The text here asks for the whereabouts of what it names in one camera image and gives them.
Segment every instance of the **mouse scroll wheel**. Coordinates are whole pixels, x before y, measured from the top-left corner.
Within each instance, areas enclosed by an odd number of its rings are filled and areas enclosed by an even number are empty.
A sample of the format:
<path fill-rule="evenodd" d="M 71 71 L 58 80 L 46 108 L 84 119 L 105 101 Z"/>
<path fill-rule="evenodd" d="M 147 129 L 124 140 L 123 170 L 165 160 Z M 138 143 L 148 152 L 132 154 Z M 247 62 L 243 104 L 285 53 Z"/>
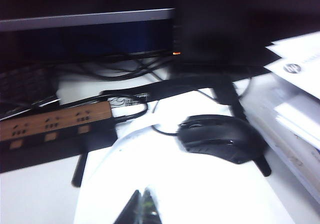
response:
<path fill-rule="evenodd" d="M 189 128 L 199 128 L 199 127 L 202 127 L 201 124 L 192 124 L 189 126 Z"/>
<path fill-rule="evenodd" d="M 191 128 L 199 128 L 199 127 L 202 127 L 202 123 L 200 121 L 193 121 L 191 123 L 189 123 L 188 125 L 188 128 L 191 129 Z"/>

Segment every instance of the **white object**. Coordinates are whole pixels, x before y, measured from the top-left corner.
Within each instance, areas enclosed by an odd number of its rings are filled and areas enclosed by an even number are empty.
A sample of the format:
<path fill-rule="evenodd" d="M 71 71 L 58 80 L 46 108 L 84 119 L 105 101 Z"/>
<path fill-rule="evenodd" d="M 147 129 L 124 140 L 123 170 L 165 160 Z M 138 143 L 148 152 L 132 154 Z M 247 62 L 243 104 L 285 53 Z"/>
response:
<path fill-rule="evenodd" d="M 293 133 L 320 150 L 320 104 L 299 94 L 275 107 L 276 118 Z"/>
<path fill-rule="evenodd" d="M 158 121 L 164 130 L 197 114 L 230 115 L 227 106 L 189 92 L 161 100 L 156 113 L 134 120 L 95 170 L 86 167 L 75 224 L 113 223 L 133 192 L 146 187 L 163 224 L 294 223 L 253 161 L 237 165 L 187 153 L 175 137 L 143 128 Z M 174 125 L 164 131 L 174 132 Z"/>
<path fill-rule="evenodd" d="M 298 64 L 301 67 L 301 71 L 299 73 L 287 72 L 285 70 L 287 64 Z M 292 83 L 296 87 L 320 99 L 320 88 L 318 88 L 320 56 L 308 63 L 296 62 L 290 59 L 280 59 L 266 65 L 265 68 Z"/>

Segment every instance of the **stack of paper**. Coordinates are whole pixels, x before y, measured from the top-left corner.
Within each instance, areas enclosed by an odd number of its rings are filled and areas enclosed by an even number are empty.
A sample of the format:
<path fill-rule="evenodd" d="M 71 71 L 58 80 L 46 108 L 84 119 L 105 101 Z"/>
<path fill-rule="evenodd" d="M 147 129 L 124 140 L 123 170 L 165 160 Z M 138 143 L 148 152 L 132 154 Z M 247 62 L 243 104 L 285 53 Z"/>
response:
<path fill-rule="evenodd" d="M 320 99 L 320 31 L 273 41 L 267 46 L 281 59 L 265 66 Z M 320 100 L 302 93 L 275 108 L 276 120 L 320 150 Z"/>
<path fill-rule="evenodd" d="M 272 43 L 266 48 L 282 59 L 265 67 L 320 99 L 320 31 Z"/>
<path fill-rule="evenodd" d="M 320 105 L 303 94 L 278 105 L 276 120 L 320 150 Z"/>

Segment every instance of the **computer monitor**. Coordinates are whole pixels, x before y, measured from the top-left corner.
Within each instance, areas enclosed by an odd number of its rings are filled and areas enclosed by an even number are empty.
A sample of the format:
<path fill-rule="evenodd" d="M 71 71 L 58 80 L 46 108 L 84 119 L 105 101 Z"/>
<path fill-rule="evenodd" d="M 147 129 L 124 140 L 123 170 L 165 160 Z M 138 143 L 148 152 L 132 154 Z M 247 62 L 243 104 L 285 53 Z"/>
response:
<path fill-rule="evenodd" d="M 262 67 L 272 41 L 320 30 L 319 0 L 178 0 L 181 63 Z"/>
<path fill-rule="evenodd" d="M 172 48 L 173 0 L 0 0 L 0 68 Z"/>

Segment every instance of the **paper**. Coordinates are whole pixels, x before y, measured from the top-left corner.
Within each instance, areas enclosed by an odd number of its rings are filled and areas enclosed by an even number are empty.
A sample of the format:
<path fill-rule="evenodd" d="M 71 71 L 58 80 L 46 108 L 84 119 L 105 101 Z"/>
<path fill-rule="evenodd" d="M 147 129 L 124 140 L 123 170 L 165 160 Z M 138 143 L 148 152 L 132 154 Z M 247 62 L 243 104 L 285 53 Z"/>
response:
<path fill-rule="evenodd" d="M 299 94 L 275 108 L 276 120 L 320 150 L 320 103 Z"/>

